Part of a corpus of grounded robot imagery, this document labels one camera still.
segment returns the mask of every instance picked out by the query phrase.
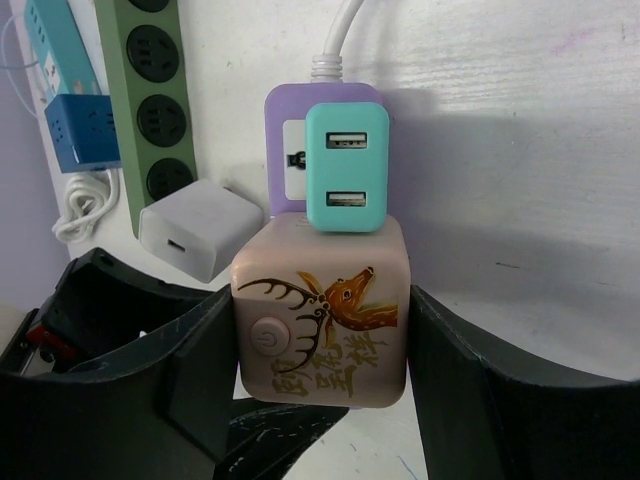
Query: teal usb charger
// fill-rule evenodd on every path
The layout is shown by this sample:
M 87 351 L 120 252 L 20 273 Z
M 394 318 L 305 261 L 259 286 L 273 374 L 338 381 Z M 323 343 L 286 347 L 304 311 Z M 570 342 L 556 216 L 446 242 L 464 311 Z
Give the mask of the teal usb charger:
M 307 217 L 324 232 L 369 233 L 387 215 L 389 115 L 377 103 L 322 103 L 306 118 Z

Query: purple wall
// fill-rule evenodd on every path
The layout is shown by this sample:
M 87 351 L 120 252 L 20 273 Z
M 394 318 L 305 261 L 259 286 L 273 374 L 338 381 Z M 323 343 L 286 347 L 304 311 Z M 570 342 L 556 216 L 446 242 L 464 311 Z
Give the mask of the purple wall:
M 8 2 L 0 2 L 0 27 L 9 17 Z M 22 63 L 13 29 L 6 49 L 9 62 Z M 26 74 L 14 76 L 30 98 Z M 58 209 L 38 123 L 3 71 L 0 102 L 0 303 L 26 310 L 53 292 L 69 253 L 51 233 Z

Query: black holder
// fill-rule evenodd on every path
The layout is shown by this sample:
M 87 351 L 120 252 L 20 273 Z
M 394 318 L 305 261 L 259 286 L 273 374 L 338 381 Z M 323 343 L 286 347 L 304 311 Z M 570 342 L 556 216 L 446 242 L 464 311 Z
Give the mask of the black holder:
M 58 373 L 15 373 L 34 331 L 56 339 Z M 409 366 L 430 480 L 640 478 L 639 382 L 520 350 L 418 287 Z M 94 250 L 0 358 L 1 476 L 277 479 L 348 411 L 234 401 L 237 368 L 229 287 L 159 283 Z

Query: purple power strip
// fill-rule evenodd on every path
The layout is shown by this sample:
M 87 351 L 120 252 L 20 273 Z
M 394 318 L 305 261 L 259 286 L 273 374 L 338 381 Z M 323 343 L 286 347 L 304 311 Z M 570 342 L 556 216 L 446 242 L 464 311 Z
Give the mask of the purple power strip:
M 267 97 L 264 113 L 271 216 L 306 211 L 304 121 L 319 103 L 345 102 L 382 104 L 382 95 L 364 83 L 294 83 L 276 87 Z

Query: white usb charger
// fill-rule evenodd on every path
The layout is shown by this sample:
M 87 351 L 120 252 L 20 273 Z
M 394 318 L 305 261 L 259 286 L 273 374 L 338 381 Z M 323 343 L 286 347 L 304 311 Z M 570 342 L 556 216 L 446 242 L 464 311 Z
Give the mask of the white usb charger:
M 198 180 L 140 212 L 142 246 L 203 283 L 211 282 L 261 228 L 260 207 Z

